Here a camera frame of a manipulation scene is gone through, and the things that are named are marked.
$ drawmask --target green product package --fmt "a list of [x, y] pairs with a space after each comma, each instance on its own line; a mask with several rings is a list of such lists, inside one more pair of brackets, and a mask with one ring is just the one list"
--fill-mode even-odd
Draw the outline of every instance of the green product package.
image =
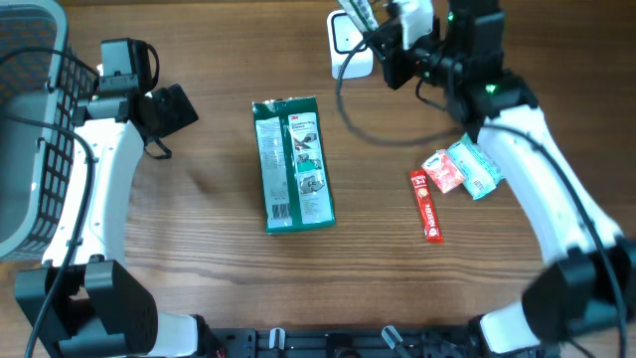
[[313, 230], [336, 224], [316, 97], [252, 104], [266, 231]]
[[464, 134], [459, 141], [451, 145], [446, 153], [466, 177], [464, 187], [472, 195], [473, 200], [483, 198], [495, 190], [504, 178], [501, 170], [477, 144], [472, 142], [468, 134]]

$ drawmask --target small packet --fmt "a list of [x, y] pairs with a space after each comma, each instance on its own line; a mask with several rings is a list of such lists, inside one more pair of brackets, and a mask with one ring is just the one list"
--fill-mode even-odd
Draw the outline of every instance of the small packet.
[[501, 170], [472, 142], [468, 134], [464, 134], [446, 152], [466, 178], [464, 187], [473, 200], [483, 198], [495, 190], [504, 178]]
[[315, 97], [253, 103], [266, 231], [336, 224]]
[[444, 194], [457, 187], [465, 179], [443, 149], [437, 150], [435, 154], [426, 159], [421, 167]]
[[444, 238], [439, 230], [439, 221], [437, 220], [437, 213], [435, 213], [433, 198], [430, 196], [428, 184], [426, 183], [426, 172], [423, 169], [411, 170], [410, 182], [415, 191], [415, 198], [417, 198], [419, 216], [424, 223], [426, 240], [430, 243], [443, 243]]

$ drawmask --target green box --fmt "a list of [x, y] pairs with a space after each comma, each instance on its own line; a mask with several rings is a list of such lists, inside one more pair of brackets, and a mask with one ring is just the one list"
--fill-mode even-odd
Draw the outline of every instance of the green box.
[[253, 103], [268, 233], [336, 224], [315, 97]]

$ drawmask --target wood grain surface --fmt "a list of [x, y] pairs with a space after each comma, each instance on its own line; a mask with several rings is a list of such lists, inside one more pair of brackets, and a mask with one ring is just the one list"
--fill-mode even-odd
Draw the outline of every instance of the wood grain surface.
[[[445, 3], [435, 5], [445, 12]], [[502, 6], [507, 67], [534, 89], [581, 182], [633, 238], [636, 4]], [[463, 188], [435, 190], [446, 242], [424, 242], [406, 175], [457, 138], [381, 148], [346, 130], [326, 29], [336, 8], [335, 1], [67, 7], [71, 42], [86, 62], [100, 62], [102, 39], [147, 41], [160, 56], [159, 85], [181, 84], [201, 117], [165, 140], [172, 160], [144, 156], [132, 184], [128, 268], [160, 309], [202, 314], [213, 327], [462, 323], [518, 299], [542, 269], [505, 181], [476, 202]], [[394, 137], [452, 127], [445, 113], [415, 98], [414, 86], [388, 89], [376, 64], [371, 77], [345, 83], [346, 106], [359, 125]], [[424, 93], [441, 99], [438, 89]], [[268, 236], [251, 102], [306, 95], [318, 100], [338, 225]], [[36, 265], [0, 264], [0, 357], [24, 352], [31, 326], [13, 282], [19, 269]], [[615, 331], [581, 342], [599, 357], [616, 355]], [[631, 344], [634, 356], [633, 333]]]

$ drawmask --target wire basket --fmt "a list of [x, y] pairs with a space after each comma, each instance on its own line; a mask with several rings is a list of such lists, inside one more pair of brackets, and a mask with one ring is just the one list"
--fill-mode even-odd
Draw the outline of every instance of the wire basket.
[[[0, 56], [40, 46], [75, 55], [53, 0], [0, 0]], [[38, 260], [60, 221], [73, 166], [72, 138], [3, 120], [11, 113], [71, 128], [94, 77], [57, 55], [25, 53], [0, 66], [0, 260]]]

